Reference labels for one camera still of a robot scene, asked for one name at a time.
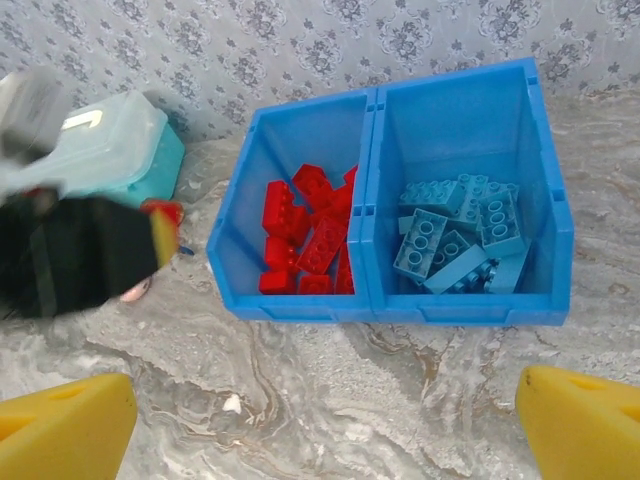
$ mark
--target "clear plastic lid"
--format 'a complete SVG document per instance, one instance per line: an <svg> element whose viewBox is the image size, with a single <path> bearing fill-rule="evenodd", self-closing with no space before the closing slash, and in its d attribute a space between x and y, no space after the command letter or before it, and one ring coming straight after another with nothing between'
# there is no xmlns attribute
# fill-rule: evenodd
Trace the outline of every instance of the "clear plastic lid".
<svg viewBox="0 0 640 480"><path fill-rule="evenodd" d="M140 92L110 97L72 112L56 149L4 181L12 191L54 183L62 194L132 184L149 170L166 123Z"/></svg>

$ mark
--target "black object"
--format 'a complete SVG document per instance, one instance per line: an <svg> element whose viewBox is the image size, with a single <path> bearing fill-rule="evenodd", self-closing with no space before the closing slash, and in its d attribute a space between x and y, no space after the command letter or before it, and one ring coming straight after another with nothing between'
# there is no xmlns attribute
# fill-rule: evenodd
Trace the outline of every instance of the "black object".
<svg viewBox="0 0 640 480"><path fill-rule="evenodd" d="M158 270L146 213L54 189L0 206L0 301L5 316L53 317L122 295Z"/></svg>

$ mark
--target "white label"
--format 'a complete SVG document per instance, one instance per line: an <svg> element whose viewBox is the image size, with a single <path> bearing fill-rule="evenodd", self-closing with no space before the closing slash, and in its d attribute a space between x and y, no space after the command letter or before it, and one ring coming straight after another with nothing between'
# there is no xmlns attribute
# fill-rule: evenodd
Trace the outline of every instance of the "white label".
<svg viewBox="0 0 640 480"><path fill-rule="evenodd" d="M91 110L90 112L81 113L75 117L67 118L62 124L62 130L69 130L70 128L79 127L86 123L89 124L89 128L93 128L102 120L102 110Z"/></svg>

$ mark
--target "gray floral wallpaper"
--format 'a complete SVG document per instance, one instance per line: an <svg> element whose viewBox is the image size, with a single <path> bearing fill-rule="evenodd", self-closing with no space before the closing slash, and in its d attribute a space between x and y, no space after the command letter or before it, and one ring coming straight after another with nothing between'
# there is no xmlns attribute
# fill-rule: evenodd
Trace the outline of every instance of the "gray floral wallpaper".
<svg viewBox="0 0 640 480"><path fill-rule="evenodd" d="M257 107L534 55L547 94L640 85L640 0L0 0L0 73L139 89L188 140Z"/></svg>

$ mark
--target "blue plastic bin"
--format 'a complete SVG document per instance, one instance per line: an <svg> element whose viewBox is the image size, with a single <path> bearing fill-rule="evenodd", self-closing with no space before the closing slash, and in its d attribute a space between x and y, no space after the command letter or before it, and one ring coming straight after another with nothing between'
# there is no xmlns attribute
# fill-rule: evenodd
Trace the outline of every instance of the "blue plastic bin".
<svg viewBox="0 0 640 480"><path fill-rule="evenodd" d="M520 186L532 251L519 293L417 295L393 270L408 182L487 175ZM373 318L436 325L561 325L573 220L533 59L378 90L361 247Z"/></svg>
<svg viewBox="0 0 640 480"><path fill-rule="evenodd" d="M356 162L347 237L356 294L261 295L267 183L291 185L311 163L336 187ZM393 269L407 183L461 173L520 186L531 251L516 294L418 294ZM207 250L226 307L243 319L561 325L573 235L535 63L524 59L256 112Z"/></svg>
<svg viewBox="0 0 640 480"><path fill-rule="evenodd" d="M360 252L362 205L376 89L316 98L255 113L207 245L225 306L242 319L346 322L371 320ZM267 184L288 182L304 163L324 168L334 188L355 165L353 213L347 243L354 295L262 295L258 292L266 232L262 213ZM303 204L300 197L297 204Z"/></svg>

